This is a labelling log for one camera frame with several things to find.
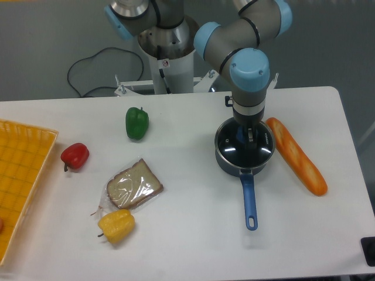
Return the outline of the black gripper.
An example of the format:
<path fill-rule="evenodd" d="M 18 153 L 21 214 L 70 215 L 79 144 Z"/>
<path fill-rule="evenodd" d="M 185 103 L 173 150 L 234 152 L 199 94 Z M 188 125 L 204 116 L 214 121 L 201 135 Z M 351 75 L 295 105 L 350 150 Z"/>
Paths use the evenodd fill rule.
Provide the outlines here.
<path fill-rule="evenodd" d="M 238 104 L 232 96 L 225 96 L 225 106 L 232 107 L 233 117 L 225 120 L 225 124 L 237 124 L 247 128 L 246 150 L 252 151 L 257 148 L 257 133 L 255 127 L 261 122 L 264 116 L 265 99 L 257 105 L 243 106 Z"/>

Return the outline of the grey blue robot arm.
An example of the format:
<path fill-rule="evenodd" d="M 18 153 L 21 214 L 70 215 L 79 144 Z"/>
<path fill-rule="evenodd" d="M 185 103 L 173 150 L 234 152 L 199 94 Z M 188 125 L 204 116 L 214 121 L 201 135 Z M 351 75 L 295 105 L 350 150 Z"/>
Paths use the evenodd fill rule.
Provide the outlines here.
<path fill-rule="evenodd" d="M 285 1 L 234 1 L 238 19 L 228 26 L 198 26 L 183 1 L 112 1 L 105 14 L 119 37 L 136 38 L 148 56 L 154 92 L 193 91 L 193 55 L 199 55 L 231 85 L 233 116 L 246 144 L 255 143 L 270 79 L 259 45 L 287 31 L 291 8 Z"/>

